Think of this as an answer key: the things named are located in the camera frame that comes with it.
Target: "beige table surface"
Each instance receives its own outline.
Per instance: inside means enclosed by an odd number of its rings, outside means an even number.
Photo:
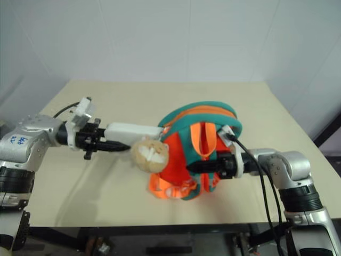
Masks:
[[[94,117],[102,119],[102,127],[111,122],[157,125],[187,103],[226,102],[243,124],[240,140],[246,147],[299,150],[307,156],[323,204],[332,218],[341,217],[341,179],[264,83],[72,81],[42,113],[53,115],[86,96],[92,97]],[[266,222],[259,177],[245,174],[241,179],[223,180],[213,193],[192,201],[162,200],[147,191],[149,175],[134,167],[129,153],[94,153],[91,161],[83,160],[83,154],[65,146],[48,150],[27,207],[32,226]],[[269,188],[271,216],[277,220]]]

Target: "teal backpack strap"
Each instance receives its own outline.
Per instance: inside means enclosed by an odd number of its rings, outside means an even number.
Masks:
[[[216,131],[219,130],[222,126],[219,124],[215,124],[216,126]],[[190,127],[187,126],[180,131],[178,131],[179,137],[181,139],[182,147],[185,153],[185,158],[186,158],[186,165],[190,165],[196,161],[201,160],[201,156],[194,150],[192,141],[190,140],[191,134],[190,134]],[[217,152],[213,151],[210,156],[210,160],[216,160],[217,159]],[[192,190],[187,197],[182,198],[183,200],[191,200],[197,196],[200,195],[202,188],[204,184],[202,184],[201,181],[201,176],[204,174],[200,173],[193,173],[189,171],[189,175],[195,182],[197,183],[197,187]],[[213,186],[213,182],[215,180],[215,174],[214,173],[208,173],[208,190],[209,192],[212,192],[215,189],[215,186]]]
[[[169,113],[164,119],[162,119],[160,121],[158,126],[163,127],[165,124],[170,122],[175,116],[180,114],[182,111],[185,111],[187,109],[190,109],[190,108],[193,108],[193,107],[196,107],[196,106],[202,106],[202,105],[208,105],[208,106],[213,106],[213,107],[221,107],[223,109],[226,109],[226,110],[232,112],[234,114],[234,116],[237,118],[236,112],[228,104],[225,104],[225,103],[222,103],[222,102],[218,102],[218,101],[199,101],[199,102],[188,104],[186,106],[178,108],[178,109],[174,110],[173,112]]]
[[[168,136],[172,135],[175,132],[178,132],[186,127],[189,127],[191,124],[200,122],[215,123],[221,126],[229,125],[232,127],[232,130],[237,137],[240,135],[242,130],[241,123],[233,117],[218,114],[195,114],[184,116],[181,119],[175,121],[173,125],[170,127],[169,131],[164,135],[163,139],[166,139]]]

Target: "backpack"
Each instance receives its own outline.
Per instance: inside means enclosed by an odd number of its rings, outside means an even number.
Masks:
[[[217,151],[230,151],[217,132],[230,126],[238,137],[242,130],[236,112],[227,104],[202,101],[168,114],[160,123],[161,142],[168,144],[169,162],[160,173],[150,177],[149,189],[158,198],[190,200],[204,190],[212,192],[218,182],[216,173],[194,173],[186,167],[197,161],[216,160]]]

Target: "white wall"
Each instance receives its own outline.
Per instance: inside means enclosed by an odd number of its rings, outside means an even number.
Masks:
[[[341,110],[340,0],[0,0],[0,8],[0,99],[28,75],[266,81],[311,137]],[[61,87],[39,96],[48,102]]]

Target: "stuffed toy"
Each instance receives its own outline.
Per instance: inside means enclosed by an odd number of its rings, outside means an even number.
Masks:
[[[133,161],[142,171],[159,173],[168,164],[168,150],[167,144],[144,137],[132,146],[131,153]]]

